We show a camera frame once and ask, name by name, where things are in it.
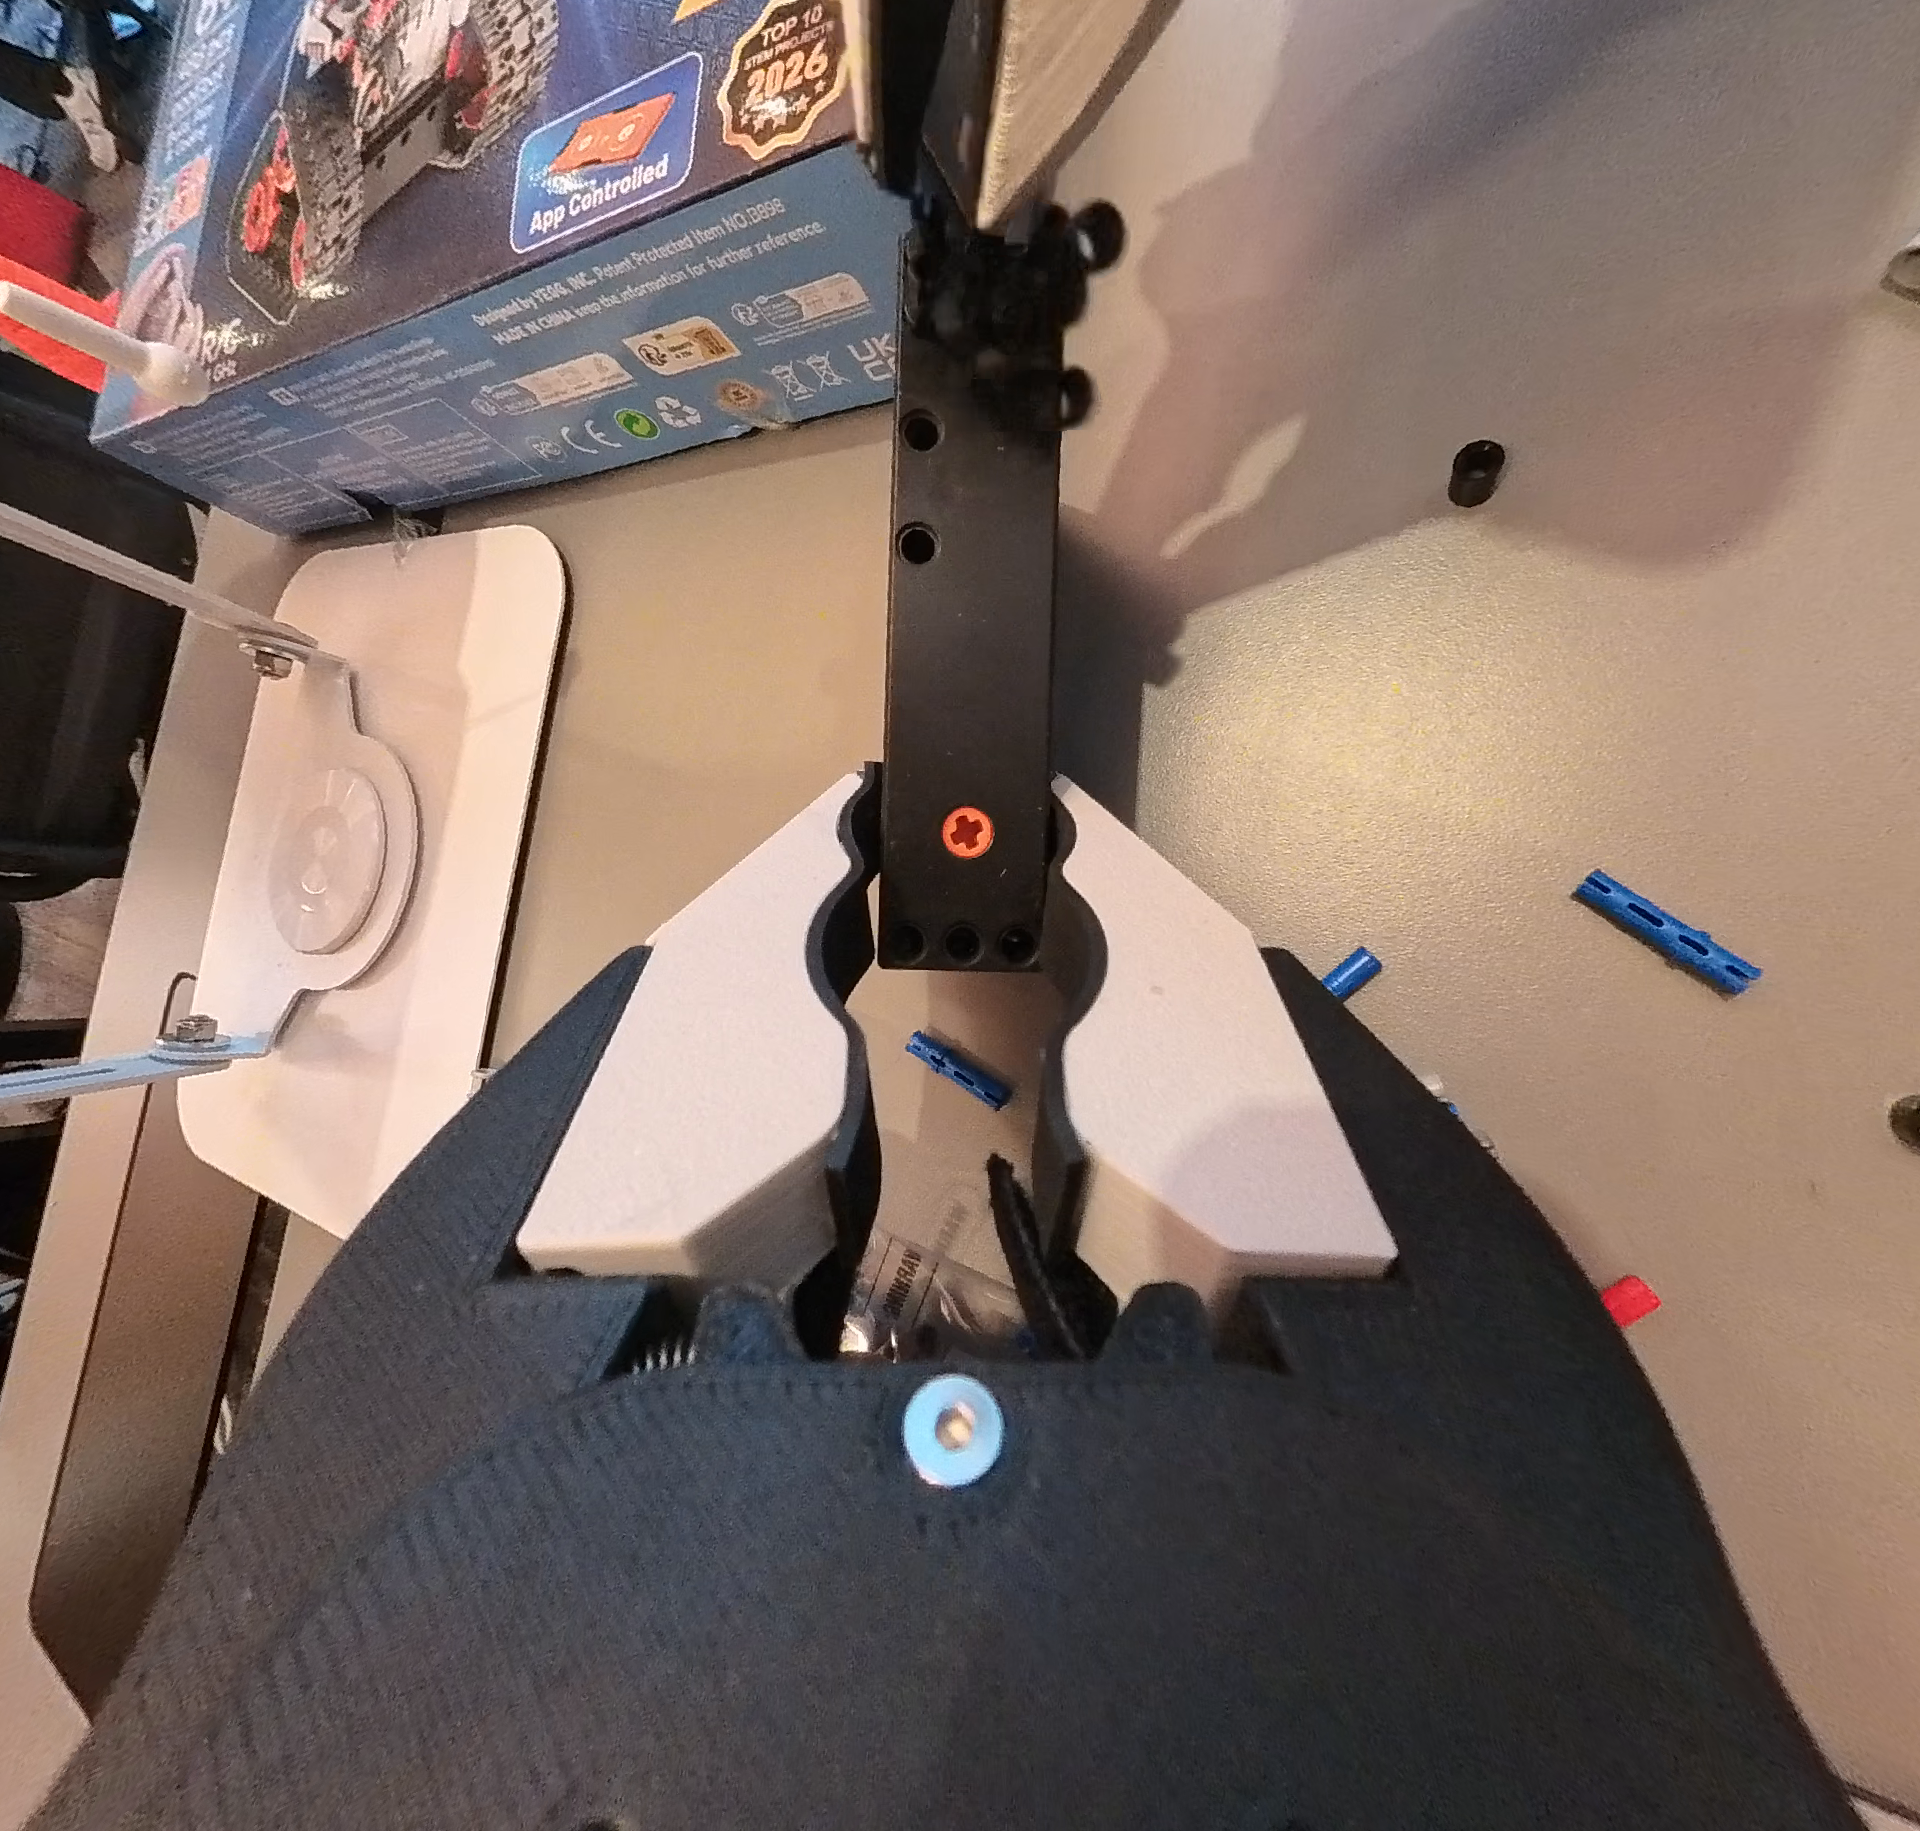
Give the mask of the white rounded base plate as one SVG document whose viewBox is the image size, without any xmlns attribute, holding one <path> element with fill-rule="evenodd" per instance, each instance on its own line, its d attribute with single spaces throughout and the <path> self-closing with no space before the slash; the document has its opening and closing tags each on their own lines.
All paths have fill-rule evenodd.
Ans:
<svg viewBox="0 0 1920 1831">
<path fill-rule="evenodd" d="M 490 527 L 311 555 L 275 603 L 354 673 L 414 779 L 415 891 L 365 979 L 299 1003 L 273 1050 L 179 1080 L 190 1148 L 335 1238 L 464 1104 L 487 1052 L 563 641 L 548 537 Z"/>
</svg>

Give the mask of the blue ridged axle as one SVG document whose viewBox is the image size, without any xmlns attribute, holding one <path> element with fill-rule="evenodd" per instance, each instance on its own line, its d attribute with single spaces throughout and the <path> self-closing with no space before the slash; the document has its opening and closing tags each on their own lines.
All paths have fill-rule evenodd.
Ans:
<svg viewBox="0 0 1920 1831">
<path fill-rule="evenodd" d="M 1579 879 L 1570 897 L 1721 995 L 1741 995 L 1763 977 L 1759 965 L 1599 869 Z"/>
</svg>

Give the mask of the red container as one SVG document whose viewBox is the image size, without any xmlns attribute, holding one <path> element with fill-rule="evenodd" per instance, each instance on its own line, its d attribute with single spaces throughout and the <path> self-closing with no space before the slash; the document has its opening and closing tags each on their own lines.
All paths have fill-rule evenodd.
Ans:
<svg viewBox="0 0 1920 1831">
<path fill-rule="evenodd" d="M 83 205 L 2 165 L 2 279 L 70 305 L 102 323 L 117 313 L 119 291 L 85 257 L 90 217 Z M 3 345 L 98 393 L 105 381 L 102 361 L 2 317 Z"/>
</svg>

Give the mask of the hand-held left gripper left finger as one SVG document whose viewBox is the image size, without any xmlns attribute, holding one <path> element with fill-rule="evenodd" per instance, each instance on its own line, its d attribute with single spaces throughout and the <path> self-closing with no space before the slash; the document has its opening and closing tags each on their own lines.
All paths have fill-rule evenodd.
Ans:
<svg viewBox="0 0 1920 1831">
<path fill-rule="evenodd" d="M 646 941 L 520 1222 L 529 1266 L 852 1278 L 881 1168 L 850 1011 L 875 963 L 877 779 L 832 781 Z"/>
</svg>

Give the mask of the grey bracket plate with disc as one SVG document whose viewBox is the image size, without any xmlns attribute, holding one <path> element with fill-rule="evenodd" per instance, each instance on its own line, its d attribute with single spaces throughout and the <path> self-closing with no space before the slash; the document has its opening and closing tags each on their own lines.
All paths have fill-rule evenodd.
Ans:
<svg viewBox="0 0 1920 1831">
<path fill-rule="evenodd" d="M 414 899 L 418 791 L 354 687 L 311 653 L 253 697 L 194 989 L 222 1060 L 273 1050 L 299 1003 L 365 979 Z"/>
</svg>

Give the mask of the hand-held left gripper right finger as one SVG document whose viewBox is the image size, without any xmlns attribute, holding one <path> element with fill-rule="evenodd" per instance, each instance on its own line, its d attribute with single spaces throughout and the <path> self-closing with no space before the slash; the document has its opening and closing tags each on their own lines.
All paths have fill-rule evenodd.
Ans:
<svg viewBox="0 0 1920 1831">
<path fill-rule="evenodd" d="M 1177 1284 L 1377 1278 L 1397 1260 L 1251 931 L 1068 777 L 1048 921 L 1066 1005 L 1044 1068 L 1044 1240 L 1123 1306 Z"/>
</svg>

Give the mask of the black three-hole connector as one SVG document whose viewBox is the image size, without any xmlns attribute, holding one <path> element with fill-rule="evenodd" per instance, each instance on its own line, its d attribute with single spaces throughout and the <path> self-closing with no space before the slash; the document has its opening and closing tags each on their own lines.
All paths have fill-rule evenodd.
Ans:
<svg viewBox="0 0 1920 1831">
<path fill-rule="evenodd" d="M 1091 377 L 1064 357 L 1089 281 L 1125 249 L 1110 201 L 1045 205 L 1021 239 L 967 223 L 942 193 L 913 203 L 906 259 L 908 329 L 957 367 L 963 389 L 1002 425 L 1057 435 L 1085 421 Z"/>
</svg>

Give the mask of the clear plastic bag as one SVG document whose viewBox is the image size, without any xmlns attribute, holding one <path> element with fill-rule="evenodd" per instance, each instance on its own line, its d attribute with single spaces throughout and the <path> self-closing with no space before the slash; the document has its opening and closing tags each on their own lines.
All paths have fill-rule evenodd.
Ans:
<svg viewBox="0 0 1920 1831">
<path fill-rule="evenodd" d="M 1003 1362 L 1037 1348 L 989 1212 L 957 1198 L 910 1228 L 879 1218 L 850 1292 L 843 1358 Z"/>
</svg>

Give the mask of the blue toy kit box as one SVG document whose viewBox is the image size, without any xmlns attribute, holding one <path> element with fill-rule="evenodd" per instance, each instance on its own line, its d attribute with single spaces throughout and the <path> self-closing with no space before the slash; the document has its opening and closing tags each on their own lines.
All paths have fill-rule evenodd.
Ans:
<svg viewBox="0 0 1920 1831">
<path fill-rule="evenodd" d="M 281 535 L 887 403 L 843 0 L 184 0 L 91 443 Z"/>
</svg>

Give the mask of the long black motor block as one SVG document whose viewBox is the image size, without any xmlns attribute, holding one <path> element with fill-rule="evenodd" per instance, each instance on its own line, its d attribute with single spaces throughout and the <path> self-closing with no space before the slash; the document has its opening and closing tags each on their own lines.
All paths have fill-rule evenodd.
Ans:
<svg viewBox="0 0 1920 1831">
<path fill-rule="evenodd" d="M 1059 341 L 967 345 L 962 249 L 901 243 L 875 953 L 886 969 L 1042 959 L 1057 819 L 1051 659 Z"/>
</svg>

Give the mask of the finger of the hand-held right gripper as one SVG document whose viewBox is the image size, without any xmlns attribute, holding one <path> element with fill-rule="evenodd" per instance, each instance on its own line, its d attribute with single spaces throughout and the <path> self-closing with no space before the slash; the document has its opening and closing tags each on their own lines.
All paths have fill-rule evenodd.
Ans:
<svg viewBox="0 0 1920 1831">
<path fill-rule="evenodd" d="M 954 0 L 842 0 L 855 143 L 899 199 L 921 183 L 925 127 Z"/>
<path fill-rule="evenodd" d="M 959 203 L 973 227 L 1012 225 L 1182 1 L 986 0 L 983 93 L 959 137 Z"/>
</svg>

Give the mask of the white rod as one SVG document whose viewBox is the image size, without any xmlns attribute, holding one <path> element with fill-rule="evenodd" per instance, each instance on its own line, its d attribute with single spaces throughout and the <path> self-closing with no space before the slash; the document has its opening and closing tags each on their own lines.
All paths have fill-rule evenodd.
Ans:
<svg viewBox="0 0 1920 1831">
<path fill-rule="evenodd" d="M 131 379 L 152 401 L 194 405 L 211 389 L 203 365 L 179 345 L 133 337 L 21 283 L 2 285 L 2 313 L 40 339 L 99 363 L 105 373 Z"/>
</svg>

